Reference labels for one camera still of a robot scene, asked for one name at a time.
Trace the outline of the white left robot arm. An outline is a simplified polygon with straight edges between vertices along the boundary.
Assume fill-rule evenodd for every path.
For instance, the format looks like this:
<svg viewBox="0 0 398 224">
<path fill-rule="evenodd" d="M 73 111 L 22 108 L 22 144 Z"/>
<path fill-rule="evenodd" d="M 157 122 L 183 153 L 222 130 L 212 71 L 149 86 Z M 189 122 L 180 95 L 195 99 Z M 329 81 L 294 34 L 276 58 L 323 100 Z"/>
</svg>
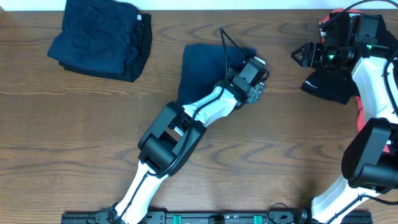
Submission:
<svg viewBox="0 0 398 224">
<path fill-rule="evenodd" d="M 168 103 L 138 143 L 137 172 L 124 198 L 108 212 L 108 223 L 139 223 L 162 182 L 188 161 L 208 126 L 245 104 L 255 103 L 269 77 L 265 61 L 252 57 L 242 70 L 229 68 L 202 99 Z"/>
</svg>

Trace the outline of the blue shorts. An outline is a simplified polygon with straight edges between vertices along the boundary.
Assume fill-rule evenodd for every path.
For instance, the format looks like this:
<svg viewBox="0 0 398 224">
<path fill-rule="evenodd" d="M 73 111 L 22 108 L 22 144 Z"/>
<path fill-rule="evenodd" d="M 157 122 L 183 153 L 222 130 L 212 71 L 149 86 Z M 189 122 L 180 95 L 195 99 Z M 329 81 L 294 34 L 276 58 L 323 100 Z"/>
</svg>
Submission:
<svg viewBox="0 0 398 224">
<path fill-rule="evenodd" d="M 194 103 L 209 95 L 217 82 L 224 79 L 226 68 L 243 70 L 246 55 L 255 56 L 256 49 L 221 45 L 187 45 L 183 52 L 182 72 L 177 102 L 181 105 Z"/>
</svg>

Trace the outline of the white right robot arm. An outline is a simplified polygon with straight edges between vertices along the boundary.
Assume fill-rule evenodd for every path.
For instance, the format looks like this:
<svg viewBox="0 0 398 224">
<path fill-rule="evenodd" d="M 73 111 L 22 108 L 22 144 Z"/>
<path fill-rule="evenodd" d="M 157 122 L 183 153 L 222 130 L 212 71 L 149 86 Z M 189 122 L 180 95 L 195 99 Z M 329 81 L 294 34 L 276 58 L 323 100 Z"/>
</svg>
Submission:
<svg viewBox="0 0 398 224">
<path fill-rule="evenodd" d="M 397 188 L 397 39 L 380 15 L 358 10 L 330 12 L 320 23 L 320 41 L 292 58 L 313 72 L 301 89 L 325 100 L 358 104 L 358 134 L 346 148 L 341 175 L 300 223 L 371 223 L 356 208 Z"/>
</svg>

